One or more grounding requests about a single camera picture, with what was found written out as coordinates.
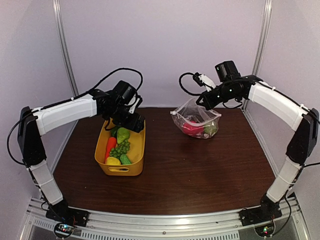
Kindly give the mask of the clear zip top bag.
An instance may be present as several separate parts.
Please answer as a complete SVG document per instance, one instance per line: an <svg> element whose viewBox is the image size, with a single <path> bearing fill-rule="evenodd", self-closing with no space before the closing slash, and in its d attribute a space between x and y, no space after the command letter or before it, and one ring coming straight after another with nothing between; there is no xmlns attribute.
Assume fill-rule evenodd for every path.
<svg viewBox="0 0 320 240"><path fill-rule="evenodd" d="M219 130L219 119L222 116L215 110L206 110L205 107L196 104L196 98L190 98L180 107L175 110L170 111L170 115L174 124L182 131L182 126L184 123L190 123L194 126L205 126L214 122ZM204 132L201 135L190 136L197 139L209 139L213 136L209 136Z"/></svg>

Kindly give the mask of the light green toy lettuce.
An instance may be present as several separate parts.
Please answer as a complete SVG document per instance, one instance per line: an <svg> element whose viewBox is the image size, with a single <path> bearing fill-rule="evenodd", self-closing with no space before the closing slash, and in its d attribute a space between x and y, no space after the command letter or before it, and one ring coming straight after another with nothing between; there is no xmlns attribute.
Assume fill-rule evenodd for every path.
<svg viewBox="0 0 320 240"><path fill-rule="evenodd" d="M110 131L111 136L116 138L117 144L121 144L123 141L128 140L131 133L128 129L124 127L115 126Z"/></svg>

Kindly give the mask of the red toy apple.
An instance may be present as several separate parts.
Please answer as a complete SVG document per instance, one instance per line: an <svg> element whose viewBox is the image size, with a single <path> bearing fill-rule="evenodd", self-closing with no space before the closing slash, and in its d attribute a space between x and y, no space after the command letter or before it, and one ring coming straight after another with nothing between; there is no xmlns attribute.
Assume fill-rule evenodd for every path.
<svg viewBox="0 0 320 240"><path fill-rule="evenodd" d="M195 136L201 135L204 132L204 127L203 126L195 126L195 125L192 125L188 122L185 122L182 125L182 132L186 135L195 137Z"/></svg>

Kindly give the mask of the green toy cabbage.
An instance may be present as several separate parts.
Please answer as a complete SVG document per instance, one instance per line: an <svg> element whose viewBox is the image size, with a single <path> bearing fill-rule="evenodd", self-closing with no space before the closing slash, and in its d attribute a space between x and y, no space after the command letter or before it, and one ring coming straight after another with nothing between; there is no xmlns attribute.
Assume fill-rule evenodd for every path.
<svg viewBox="0 0 320 240"><path fill-rule="evenodd" d="M217 133L218 127L214 122L208 123L207 125L204 126L204 133L213 136Z"/></svg>

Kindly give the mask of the green toy grapes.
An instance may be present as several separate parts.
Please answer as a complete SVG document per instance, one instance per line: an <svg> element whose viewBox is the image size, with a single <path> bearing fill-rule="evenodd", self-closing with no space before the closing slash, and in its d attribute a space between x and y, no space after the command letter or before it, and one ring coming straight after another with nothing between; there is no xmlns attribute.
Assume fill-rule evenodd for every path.
<svg viewBox="0 0 320 240"><path fill-rule="evenodd" d="M131 144L128 140L123 141L110 150L109 156L119 159L121 155L126 155L130 150Z"/></svg>

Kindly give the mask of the green toy broccoli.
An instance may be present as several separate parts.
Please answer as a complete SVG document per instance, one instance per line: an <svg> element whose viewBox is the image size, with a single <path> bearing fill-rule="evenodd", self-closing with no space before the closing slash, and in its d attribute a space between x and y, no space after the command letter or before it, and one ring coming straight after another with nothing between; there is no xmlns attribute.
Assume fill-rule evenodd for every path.
<svg viewBox="0 0 320 240"><path fill-rule="evenodd" d="M132 163L126 154L121 154L119 159L122 165L130 165Z"/></svg>

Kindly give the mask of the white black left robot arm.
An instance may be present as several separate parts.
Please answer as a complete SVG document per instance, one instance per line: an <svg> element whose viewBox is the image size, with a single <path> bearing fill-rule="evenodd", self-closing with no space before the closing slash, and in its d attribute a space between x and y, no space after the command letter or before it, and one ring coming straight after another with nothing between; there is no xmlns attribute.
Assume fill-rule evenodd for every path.
<svg viewBox="0 0 320 240"><path fill-rule="evenodd" d="M21 110L17 141L22 162L49 205L53 206L53 215L61 222L69 221L72 211L62 203L64 196L48 165L43 139L66 125L95 116L139 133L144 129L145 120L136 109L142 101L135 87L120 80L111 90L93 88L60 102L36 108L27 106Z"/></svg>

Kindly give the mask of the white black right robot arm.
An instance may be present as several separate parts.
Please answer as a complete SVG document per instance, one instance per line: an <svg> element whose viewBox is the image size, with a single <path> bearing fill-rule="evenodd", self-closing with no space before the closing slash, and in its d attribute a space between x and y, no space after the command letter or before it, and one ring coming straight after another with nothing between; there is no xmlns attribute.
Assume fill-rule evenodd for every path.
<svg viewBox="0 0 320 240"><path fill-rule="evenodd" d="M199 86L205 87L204 92L198 95L197 105L211 110L230 100L247 100L275 115L291 130L291 136L283 151L282 166L256 210L258 219L266 221L276 212L279 202L295 185L306 167L306 161L318 141L319 111L298 103L254 74L241 75L232 60L217 64L215 70L219 84L214 84L213 80L203 73L195 73L193 80Z"/></svg>

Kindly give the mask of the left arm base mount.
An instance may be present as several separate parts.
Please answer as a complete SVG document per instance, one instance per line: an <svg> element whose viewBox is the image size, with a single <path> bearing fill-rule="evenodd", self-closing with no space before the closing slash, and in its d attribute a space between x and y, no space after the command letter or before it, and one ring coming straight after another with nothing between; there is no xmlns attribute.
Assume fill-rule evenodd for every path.
<svg viewBox="0 0 320 240"><path fill-rule="evenodd" d="M68 207L67 205L56 204L49 205L45 217L57 222L65 223L70 226L86 227L89 212L76 208Z"/></svg>

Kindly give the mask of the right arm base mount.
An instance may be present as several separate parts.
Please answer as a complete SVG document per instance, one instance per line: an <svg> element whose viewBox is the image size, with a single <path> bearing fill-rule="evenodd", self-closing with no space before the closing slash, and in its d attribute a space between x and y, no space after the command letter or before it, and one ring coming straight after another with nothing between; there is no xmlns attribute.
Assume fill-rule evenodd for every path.
<svg viewBox="0 0 320 240"><path fill-rule="evenodd" d="M238 214L243 227L268 222L283 215L278 204L244 208Z"/></svg>

